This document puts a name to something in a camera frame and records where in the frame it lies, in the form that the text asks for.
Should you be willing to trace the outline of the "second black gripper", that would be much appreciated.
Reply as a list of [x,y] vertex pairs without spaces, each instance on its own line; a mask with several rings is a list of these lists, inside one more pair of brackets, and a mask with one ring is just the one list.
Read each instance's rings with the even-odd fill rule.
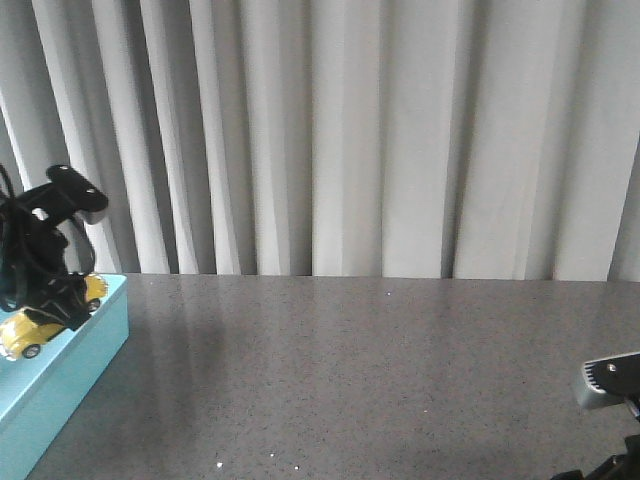
[[[85,226],[98,223],[107,196],[69,165],[47,168],[49,181],[17,194],[1,169],[1,308],[29,307],[38,325],[76,331],[90,318],[95,300],[96,252]],[[68,222],[87,249],[78,271],[65,261],[69,240],[59,230]]]

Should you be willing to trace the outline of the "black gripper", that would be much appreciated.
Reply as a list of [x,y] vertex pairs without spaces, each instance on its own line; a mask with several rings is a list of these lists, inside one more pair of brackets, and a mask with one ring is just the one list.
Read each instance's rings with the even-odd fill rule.
[[639,480],[639,436],[628,436],[624,441],[624,454],[608,457],[590,473],[571,470],[558,473],[551,480]]

